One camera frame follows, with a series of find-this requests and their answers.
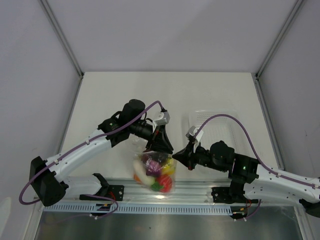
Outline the dark purple toy plum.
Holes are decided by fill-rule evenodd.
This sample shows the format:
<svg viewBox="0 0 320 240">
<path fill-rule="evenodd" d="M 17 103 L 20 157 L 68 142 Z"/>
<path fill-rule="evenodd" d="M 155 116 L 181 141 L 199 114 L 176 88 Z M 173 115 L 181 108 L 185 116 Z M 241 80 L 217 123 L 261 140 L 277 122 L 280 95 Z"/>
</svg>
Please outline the dark purple toy plum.
<svg viewBox="0 0 320 240">
<path fill-rule="evenodd" d="M 153 160 L 160 164 L 165 163 L 169 155 L 162 152 L 147 152 L 141 155 L 141 160 L 143 163 L 146 163 L 148 160 Z"/>
</svg>

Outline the yellow toy banana bunch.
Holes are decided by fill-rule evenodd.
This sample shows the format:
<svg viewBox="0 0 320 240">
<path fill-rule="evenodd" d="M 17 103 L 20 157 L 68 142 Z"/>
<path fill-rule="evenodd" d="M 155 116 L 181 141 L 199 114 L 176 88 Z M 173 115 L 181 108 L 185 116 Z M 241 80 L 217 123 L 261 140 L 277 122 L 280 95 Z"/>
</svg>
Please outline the yellow toy banana bunch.
<svg viewBox="0 0 320 240">
<path fill-rule="evenodd" d="M 173 175 L 176 171 L 176 163 L 173 158 L 168 158 L 164 165 L 161 167 L 162 175 Z"/>
</svg>

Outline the clear zip top bag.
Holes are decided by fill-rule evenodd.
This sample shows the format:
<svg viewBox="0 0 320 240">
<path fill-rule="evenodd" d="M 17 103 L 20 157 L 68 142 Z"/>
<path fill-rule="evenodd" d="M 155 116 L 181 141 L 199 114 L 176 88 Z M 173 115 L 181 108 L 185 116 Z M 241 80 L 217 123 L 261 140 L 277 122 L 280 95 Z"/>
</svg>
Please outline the clear zip top bag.
<svg viewBox="0 0 320 240">
<path fill-rule="evenodd" d="M 177 161 L 171 154 L 146 149 L 146 144 L 137 137 L 128 144 L 133 154 L 133 179 L 154 192 L 167 194 L 175 185 Z"/>
</svg>

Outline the red toy tomato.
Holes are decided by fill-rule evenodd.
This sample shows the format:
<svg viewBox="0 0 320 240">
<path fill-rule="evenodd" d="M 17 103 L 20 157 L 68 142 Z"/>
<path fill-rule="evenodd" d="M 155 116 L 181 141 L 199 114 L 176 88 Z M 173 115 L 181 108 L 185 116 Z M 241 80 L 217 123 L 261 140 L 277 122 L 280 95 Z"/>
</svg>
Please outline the red toy tomato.
<svg viewBox="0 0 320 240">
<path fill-rule="evenodd" d="M 161 192 L 161 193 L 170 192 L 173 186 L 173 180 L 167 174 L 163 174 L 158 178 L 156 178 L 156 183 L 157 183 L 156 189 L 158 192 Z"/>
</svg>

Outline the white toy radish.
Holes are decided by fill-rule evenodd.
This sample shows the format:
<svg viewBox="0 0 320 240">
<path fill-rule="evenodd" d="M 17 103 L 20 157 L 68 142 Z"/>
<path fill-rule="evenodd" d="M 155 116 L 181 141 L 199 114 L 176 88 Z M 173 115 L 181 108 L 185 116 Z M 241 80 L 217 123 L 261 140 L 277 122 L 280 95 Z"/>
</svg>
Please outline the white toy radish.
<svg viewBox="0 0 320 240">
<path fill-rule="evenodd" d="M 155 183 L 156 179 L 154 177 L 146 175 L 146 169 L 140 160 L 135 159 L 132 165 L 134 174 L 140 178 L 142 185 L 150 187 Z"/>
</svg>

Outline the orange toy orange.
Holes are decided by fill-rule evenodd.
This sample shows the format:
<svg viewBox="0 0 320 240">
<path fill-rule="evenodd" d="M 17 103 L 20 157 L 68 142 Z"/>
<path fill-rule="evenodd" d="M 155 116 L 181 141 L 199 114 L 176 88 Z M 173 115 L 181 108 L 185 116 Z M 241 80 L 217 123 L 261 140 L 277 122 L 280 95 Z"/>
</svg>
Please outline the orange toy orange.
<svg viewBox="0 0 320 240">
<path fill-rule="evenodd" d="M 139 178 L 136 174 L 133 175 L 133 179 L 134 179 L 137 183 L 142 184 L 140 178 Z"/>
</svg>

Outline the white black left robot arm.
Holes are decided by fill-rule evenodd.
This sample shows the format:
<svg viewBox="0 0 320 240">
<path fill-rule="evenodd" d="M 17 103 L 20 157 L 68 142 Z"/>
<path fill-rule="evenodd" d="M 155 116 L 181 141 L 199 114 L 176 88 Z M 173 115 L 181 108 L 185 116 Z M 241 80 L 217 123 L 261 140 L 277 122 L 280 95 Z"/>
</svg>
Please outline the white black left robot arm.
<svg viewBox="0 0 320 240">
<path fill-rule="evenodd" d="M 63 198 L 80 200 L 114 199 L 112 186 L 99 173 L 88 177 L 71 177 L 70 174 L 94 156 L 112 149 L 134 135 L 146 141 L 146 150 L 172 154 L 173 147 L 166 133 L 170 121 L 168 111 L 162 107 L 155 119 L 147 123 L 150 108 L 138 99 L 131 99 L 121 111 L 100 123 L 86 139 L 72 149 L 55 156 L 34 158 L 30 163 L 28 186 L 32 186 L 38 201 L 45 207 Z"/>
</svg>

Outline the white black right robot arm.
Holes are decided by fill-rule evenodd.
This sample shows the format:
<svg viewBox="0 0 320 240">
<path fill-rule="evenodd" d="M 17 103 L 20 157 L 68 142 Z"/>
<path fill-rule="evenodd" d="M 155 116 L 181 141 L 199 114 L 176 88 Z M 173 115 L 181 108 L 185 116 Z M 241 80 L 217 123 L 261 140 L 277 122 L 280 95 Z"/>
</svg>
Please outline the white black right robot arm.
<svg viewBox="0 0 320 240">
<path fill-rule="evenodd" d="M 213 187 L 215 203 L 244 204 L 259 201 L 303 206 L 313 217 L 320 216 L 320 180 L 263 166 L 257 159 L 235 153 L 222 140 L 207 150 L 188 145 L 172 156 L 190 171 L 197 165 L 227 173 L 228 187 Z"/>
</svg>

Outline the white perforated plastic basket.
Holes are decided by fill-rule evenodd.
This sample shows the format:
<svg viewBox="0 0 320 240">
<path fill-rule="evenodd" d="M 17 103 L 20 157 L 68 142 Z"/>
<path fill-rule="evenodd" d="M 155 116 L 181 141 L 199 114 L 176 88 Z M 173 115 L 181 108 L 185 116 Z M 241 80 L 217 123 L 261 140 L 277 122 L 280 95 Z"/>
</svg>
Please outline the white perforated plastic basket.
<svg viewBox="0 0 320 240">
<path fill-rule="evenodd" d="M 186 146 L 188 139 L 186 133 L 192 126 L 200 127 L 205 120 L 217 114 L 230 115 L 236 119 L 238 113 L 234 109 L 215 109 L 215 110 L 194 110 L 185 112 L 182 115 L 182 145 Z M 241 127 L 232 119 L 220 116 L 210 120 L 202 129 L 204 134 L 201 139 L 201 146 L 209 149 L 216 142 L 224 141 L 229 147 L 234 148 L 236 153 L 245 153 L 247 146 L 244 143 L 244 134 Z"/>
</svg>

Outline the silver aluminium front rail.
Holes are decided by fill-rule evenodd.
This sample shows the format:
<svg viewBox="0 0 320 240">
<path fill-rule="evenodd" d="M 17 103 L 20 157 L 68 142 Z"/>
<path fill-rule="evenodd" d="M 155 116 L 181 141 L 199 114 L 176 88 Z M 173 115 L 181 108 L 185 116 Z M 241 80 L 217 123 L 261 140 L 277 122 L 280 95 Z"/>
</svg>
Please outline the silver aluminium front rail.
<svg viewBox="0 0 320 240">
<path fill-rule="evenodd" d="M 108 179 L 107 182 L 111 186 L 123 186 L 121 202 L 140 204 L 212 204 L 216 197 L 213 188 L 228 188 L 231 185 L 230 181 L 175 180 L 169 192 L 157 192 L 133 179 Z M 301 199 L 289 190 L 272 192 L 270 187 L 256 185 L 248 187 L 245 195 L 253 201 L 262 200 L 276 205 L 298 205 Z"/>
</svg>

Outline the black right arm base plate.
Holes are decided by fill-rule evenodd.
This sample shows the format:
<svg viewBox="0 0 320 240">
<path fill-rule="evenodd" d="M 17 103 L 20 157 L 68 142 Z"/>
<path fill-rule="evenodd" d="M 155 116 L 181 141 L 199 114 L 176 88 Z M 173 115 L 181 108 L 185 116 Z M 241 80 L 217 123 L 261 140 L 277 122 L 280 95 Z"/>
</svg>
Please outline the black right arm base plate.
<svg viewBox="0 0 320 240">
<path fill-rule="evenodd" d="M 245 197 L 245 191 L 243 189 L 235 189 L 232 187 L 212 187 L 211 196 L 214 203 L 222 204 L 245 204 L 249 203 L 250 201 L 254 204 L 257 204 L 259 202 L 258 199 L 249 199 Z"/>
</svg>

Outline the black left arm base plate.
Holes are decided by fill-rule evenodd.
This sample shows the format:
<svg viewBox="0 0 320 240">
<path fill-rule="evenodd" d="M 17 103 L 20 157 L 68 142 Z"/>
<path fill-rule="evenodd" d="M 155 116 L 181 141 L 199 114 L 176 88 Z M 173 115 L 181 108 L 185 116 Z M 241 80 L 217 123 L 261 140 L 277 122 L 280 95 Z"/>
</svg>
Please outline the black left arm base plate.
<svg viewBox="0 0 320 240">
<path fill-rule="evenodd" d="M 109 185 L 106 197 L 121 202 L 124 198 L 124 185 Z"/>
</svg>

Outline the left aluminium frame post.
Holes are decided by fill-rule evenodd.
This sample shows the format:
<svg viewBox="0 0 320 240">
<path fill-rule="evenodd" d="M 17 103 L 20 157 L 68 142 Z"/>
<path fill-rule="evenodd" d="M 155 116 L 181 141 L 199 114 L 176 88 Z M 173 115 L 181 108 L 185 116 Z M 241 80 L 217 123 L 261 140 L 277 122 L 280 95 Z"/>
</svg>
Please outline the left aluminium frame post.
<svg viewBox="0 0 320 240">
<path fill-rule="evenodd" d="M 50 3 L 48 0 L 38 0 L 39 5 L 41 6 L 45 16 L 48 19 L 49 24 L 51 25 L 52 30 L 54 31 L 60 45 L 62 46 L 67 58 L 69 59 L 71 65 L 76 71 L 77 75 L 82 78 L 84 76 L 84 72 L 82 71 L 78 60 L 65 36 L 65 33 L 52 10 Z"/>
</svg>

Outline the aluminium frame post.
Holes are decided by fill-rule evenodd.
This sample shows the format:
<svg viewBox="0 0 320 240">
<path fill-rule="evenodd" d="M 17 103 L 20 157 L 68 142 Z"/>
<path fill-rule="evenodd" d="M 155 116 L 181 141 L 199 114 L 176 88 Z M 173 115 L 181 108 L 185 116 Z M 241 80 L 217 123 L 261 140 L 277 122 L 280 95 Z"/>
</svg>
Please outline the aluminium frame post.
<svg viewBox="0 0 320 240">
<path fill-rule="evenodd" d="M 38 0 L 39 5 L 41 6 L 45 16 L 48 19 L 49 24 L 51 25 L 52 30 L 54 31 L 60 45 L 62 46 L 67 58 L 69 59 L 71 65 L 76 71 L 77 75 L 82 78 L 84 76 L 84 72 L 82 71 L 78 60 L 65 36 L 65 33 L 52 10 L 50 3 L 48 0 Z"/>
<path fill-rule="evenodd" d="M 293 26 L 294 22 L 296 21 L 297 17 L 299 16 L 301 10 L 303 9 L 306 3 L 307 3 L 307 0 L 296 0 L 294 2 L 293 7 L 290 9 L 278 33 L 273 39 L 272 44 L 270 45 L 265 57 L 263 58 L 261 64 L 259 65 L 257 72 L 255 73 L 255 78 L 258 81 L 262 77 L 268 65 L 271 63 L 273 57 L 277 53 L 279 47 L 281 46 L 287 34 L 289 33 L 291 27 Z"/>
</svg>

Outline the right aluminium frame post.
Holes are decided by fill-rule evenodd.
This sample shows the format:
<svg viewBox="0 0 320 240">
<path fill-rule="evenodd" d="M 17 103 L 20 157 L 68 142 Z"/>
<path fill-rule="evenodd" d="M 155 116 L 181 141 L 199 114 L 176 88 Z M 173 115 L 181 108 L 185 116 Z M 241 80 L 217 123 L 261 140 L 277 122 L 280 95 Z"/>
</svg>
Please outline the right aluminium frame post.
<svg viewBox="0 0 320 240">
<path fill-rule="evenodd" d="M 301 10 L 303 9 L 306 3 L 307 3 L 307 0 L 296 0 L 294 2 L 293 7 L 290 9 L 278 33 L 273 39 L 272 44 L 270 45 L 265 57 L 263 58 L 261 64 L 259 65 L 257 72 L 255 73 L 255 78 L 258 81 L 262 77 L 268 65 L 271 63 L 273 57 L 277 53 L 279 47 L 281 46 L 287 34 L 289 33 L 291 27 L 293 26 L 294 22 L 296 21 L 297 17 L 299 16 Z"/>
</svg>

